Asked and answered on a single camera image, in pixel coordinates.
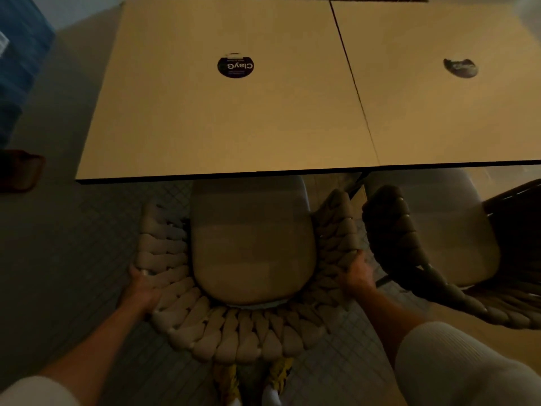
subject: white sleeve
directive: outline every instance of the white sleeve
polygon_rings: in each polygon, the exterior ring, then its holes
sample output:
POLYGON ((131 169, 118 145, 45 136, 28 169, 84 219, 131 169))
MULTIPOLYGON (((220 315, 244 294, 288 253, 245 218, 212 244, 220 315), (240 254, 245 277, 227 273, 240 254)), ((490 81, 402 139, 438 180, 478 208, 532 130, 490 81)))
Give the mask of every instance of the white sleeve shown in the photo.
POLYGON ((426 322, 402 341, 398 387, 410 406, 541 405, 541 377, 442 322, 426 322))
POLYGON ((31 376, 3 391, 0 406, 79 406, 79 402, 60 383, 44 376, 31 376))

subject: blue object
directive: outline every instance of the blue object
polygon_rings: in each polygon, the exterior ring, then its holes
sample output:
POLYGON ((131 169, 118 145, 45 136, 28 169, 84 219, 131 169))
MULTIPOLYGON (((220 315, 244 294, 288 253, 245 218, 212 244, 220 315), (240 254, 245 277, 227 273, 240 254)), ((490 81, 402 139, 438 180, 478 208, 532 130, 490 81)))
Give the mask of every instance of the blue object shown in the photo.
POLYGON ((32 0, 0 0, 0 32, 1 149, 9 142, 55 32, 32 0))

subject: yellow shoe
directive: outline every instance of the yellow shoe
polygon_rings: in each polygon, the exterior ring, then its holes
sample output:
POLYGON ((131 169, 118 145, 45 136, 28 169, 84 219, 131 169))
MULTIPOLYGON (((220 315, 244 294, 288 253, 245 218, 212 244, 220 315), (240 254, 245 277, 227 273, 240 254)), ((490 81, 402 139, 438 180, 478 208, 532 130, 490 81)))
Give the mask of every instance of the yellow shoe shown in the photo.
POLYGON ((236 377, 236 365, 212 365, 212 378, 216 390, 220 395, 220 403, 228 405, 235 399, 242 403, 240 398, 239 380, 236 377))
POLYGON ((286 381, 293 367, 293 358, 280 358, 273 362, 269 368, 269 376, 265 381, 265 386, 270 385, 279 395, 286 387, 286 381))

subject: beige cushion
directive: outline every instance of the beige cushion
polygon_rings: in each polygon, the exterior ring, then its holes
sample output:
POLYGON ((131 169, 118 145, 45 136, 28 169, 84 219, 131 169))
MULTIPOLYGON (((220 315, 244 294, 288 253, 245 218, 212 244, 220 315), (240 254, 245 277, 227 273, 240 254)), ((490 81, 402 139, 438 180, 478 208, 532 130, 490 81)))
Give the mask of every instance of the beige cushion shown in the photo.
POLYGON ((301 177, 199 180, 191 205, 194 277, 213 298, 236 305, 287 298, 314 273, 301 177))
POLYGON ((497 272, 496 238, 462 169, 377 171, 364 184, 369 199, 384 184, 400 188, 421 246, 447 282, 469 286, 497 272))

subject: circular sticker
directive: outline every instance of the circular sticker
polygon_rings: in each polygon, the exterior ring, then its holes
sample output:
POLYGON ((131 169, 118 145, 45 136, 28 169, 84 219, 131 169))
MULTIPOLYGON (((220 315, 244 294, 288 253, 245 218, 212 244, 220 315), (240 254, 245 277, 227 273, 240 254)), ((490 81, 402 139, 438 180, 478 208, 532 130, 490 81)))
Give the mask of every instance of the circular sticker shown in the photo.
POLYGON ((443 65, 451 74, 460 78, 473 78, 479 72, 477 66, 470 59, 462 61, 451 61, 450 59, 443 60, 443 65))
POLYGON ((227 54, 218 61, 218 71, 229 78, 244 78, 254 70, 250 57, 243 57, 236 52, 227 54))

